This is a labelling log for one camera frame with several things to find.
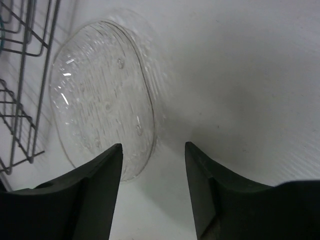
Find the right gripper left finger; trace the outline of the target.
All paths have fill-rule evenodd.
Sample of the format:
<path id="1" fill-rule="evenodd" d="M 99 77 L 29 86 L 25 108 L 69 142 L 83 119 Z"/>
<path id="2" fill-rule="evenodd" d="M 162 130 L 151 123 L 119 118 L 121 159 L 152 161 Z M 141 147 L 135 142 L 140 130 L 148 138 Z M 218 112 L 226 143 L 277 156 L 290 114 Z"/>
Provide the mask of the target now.
<path id="1" fill-rule="evenodd" d="M 35 188 L 1 192 L 3 240 L 107 240 L 120 185 L 123 147 Z"/>

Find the clear glass plate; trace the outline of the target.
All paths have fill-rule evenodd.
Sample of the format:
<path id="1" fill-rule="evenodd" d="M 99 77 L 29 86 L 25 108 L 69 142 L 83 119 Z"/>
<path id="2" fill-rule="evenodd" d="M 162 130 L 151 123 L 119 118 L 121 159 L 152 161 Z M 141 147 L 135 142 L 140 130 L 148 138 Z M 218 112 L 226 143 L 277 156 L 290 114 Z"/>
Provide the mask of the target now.
<path id="1" fill-rule="evenodd" d="M 49 78 L 50 106 L 74 167 L 120 143 L 121 180 L 142 172 L 156 140 L 147 80 L 137 45 L 115 22 L 86 24 L 59 48 Z"/>

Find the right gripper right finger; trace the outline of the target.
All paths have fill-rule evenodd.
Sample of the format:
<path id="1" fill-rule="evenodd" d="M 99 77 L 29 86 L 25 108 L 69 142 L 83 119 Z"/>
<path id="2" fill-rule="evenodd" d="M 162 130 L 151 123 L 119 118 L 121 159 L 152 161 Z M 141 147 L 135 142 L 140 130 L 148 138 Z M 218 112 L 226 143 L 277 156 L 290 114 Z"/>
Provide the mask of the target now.
<path id="1" fill-rule="evenodd" d="M 185 166 L 199 240 L 317 240 L 320 182 L 269 186 L 245 178 L 185 144 Z"/>

